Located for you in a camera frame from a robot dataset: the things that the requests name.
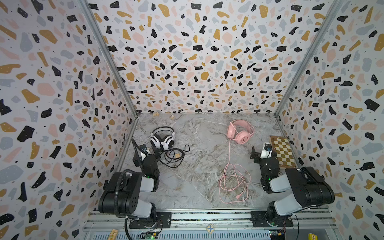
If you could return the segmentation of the pink headphones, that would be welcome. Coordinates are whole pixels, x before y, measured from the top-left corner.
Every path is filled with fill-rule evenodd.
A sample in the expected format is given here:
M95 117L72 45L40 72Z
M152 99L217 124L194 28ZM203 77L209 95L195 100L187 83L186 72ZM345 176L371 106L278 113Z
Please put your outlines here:
M245 120L234 120L230 122L227 129L227 138L242 145L249 141L255 133L254 126Z

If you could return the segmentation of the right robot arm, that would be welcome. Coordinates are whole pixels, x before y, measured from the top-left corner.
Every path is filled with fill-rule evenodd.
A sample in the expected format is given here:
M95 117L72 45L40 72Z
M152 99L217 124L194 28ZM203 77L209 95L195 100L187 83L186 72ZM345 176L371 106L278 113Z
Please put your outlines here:
M314 168L288 168L280 173L277 153L269 143L264 144L261 152L252 147L250 159L260 165L261 185L266 193L291 192L285 198L269 203L266 211L251 212L254 227L292 227L293 214L335 201L334 191Z

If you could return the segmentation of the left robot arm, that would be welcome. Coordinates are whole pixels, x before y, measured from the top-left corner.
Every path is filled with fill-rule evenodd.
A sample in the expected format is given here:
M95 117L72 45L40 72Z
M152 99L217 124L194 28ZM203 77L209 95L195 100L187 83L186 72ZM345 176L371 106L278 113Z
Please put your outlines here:
M132 144L135 150L133 162L141 171L126 169L115 172L104 189L98 209L102 214L113 214L118 218L153 221L157 217L156 206L140 200L140 193L156 192L158 189L158 160L146 145L139 146L134 139Z

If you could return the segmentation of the wooden chessboard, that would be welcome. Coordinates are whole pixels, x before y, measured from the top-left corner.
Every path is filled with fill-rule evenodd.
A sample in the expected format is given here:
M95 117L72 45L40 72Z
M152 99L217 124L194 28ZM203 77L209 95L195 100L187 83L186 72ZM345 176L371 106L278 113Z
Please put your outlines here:
M277 153L277 159L281 168L296 168L296 161L291 149L290 142L285 137L270 136L271 144Z

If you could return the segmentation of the yellow block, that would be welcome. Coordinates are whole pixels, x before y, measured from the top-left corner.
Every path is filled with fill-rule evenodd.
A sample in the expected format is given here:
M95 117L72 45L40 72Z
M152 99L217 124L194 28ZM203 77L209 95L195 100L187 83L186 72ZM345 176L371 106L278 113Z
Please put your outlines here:
M318 240L318 236L313 233L309 233L308 240Z

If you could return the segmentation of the wooden block at rail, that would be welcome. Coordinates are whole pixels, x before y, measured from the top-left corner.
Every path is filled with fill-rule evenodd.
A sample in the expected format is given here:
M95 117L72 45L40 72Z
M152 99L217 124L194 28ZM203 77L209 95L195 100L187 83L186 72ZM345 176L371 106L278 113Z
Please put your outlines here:
M116 229L112 229L109 236L108 236L108 240L116 240L117 239L117 236L119 234L119 231L116 230Z

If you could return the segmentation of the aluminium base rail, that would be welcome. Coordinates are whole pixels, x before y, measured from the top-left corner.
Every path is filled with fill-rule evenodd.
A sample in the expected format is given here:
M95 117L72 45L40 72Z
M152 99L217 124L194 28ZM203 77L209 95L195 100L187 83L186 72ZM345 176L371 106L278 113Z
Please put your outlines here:
M312 208L291 216L292 227L254 227L251 212L262 209L180 209L159 210L155 224L91 212L80 240L107 240L112 229L117 240L318 240L342 239L327 208ZM212 224L212 234L206 230Z

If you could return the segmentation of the wooden tile on rail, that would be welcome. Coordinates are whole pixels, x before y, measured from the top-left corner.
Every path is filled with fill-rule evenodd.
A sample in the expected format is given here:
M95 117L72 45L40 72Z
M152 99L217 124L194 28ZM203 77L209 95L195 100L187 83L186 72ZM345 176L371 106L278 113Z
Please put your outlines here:
M212 233L214 232L215 228L214 228L214 226L213 226L212 224L209 224L209 225L207 226L206 230L207 230L207 232L208 232L209 234L212 234Z

